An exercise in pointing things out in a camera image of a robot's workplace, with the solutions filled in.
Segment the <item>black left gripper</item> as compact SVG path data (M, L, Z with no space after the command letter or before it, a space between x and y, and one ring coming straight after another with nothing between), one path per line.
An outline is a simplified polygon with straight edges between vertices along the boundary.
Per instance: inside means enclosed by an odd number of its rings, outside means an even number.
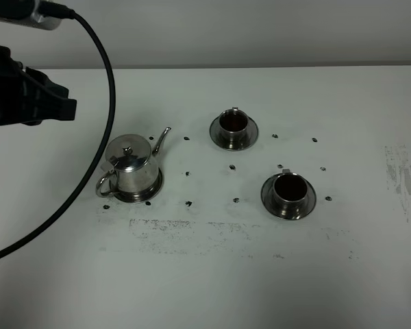
M75 119L77 101L69 98L67 88L29 67L21 73L10 50L0 46L0 126Z

